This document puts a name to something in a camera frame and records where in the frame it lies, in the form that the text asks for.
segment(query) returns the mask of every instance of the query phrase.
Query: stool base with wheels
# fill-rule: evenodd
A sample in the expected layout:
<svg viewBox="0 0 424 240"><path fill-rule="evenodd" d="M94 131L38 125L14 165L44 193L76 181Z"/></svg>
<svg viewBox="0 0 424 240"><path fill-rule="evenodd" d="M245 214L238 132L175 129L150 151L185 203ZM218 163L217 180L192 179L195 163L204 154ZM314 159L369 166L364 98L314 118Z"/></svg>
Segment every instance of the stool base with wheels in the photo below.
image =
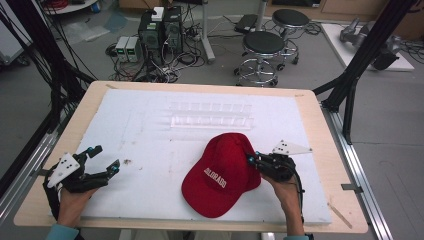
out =
<svg viewBox="0 0 424 240"><path fill-rule="evenodd" d="M298 63L299 48L292 40L288 39L288 35L292 34L297 30L303 29L309 23L309 18L303 13L296 10L280 9L272 14L272 21L275 23L275 25L283 29L280 36L284 41L284 50L283 54L281 54L282 56L284 56L284 58L283 62L277 66L277 69L281 71L284 69L285 60L288 56L293 56L296 54L296 56L292 60L292 63Z"/></svg>
<svg viewBox="0 0 424 240"><path fill-rule="evenodd" d="M278 83L278 76L275 68L267 59L279 56L284 49L284 41L270 32L251 32L243 38L243 48L245 53L252 54L256 58L247 59L240 66L234 69L234 74L239 75L237 85L247 81L264 87L265 84L275 86Z"/></svg>

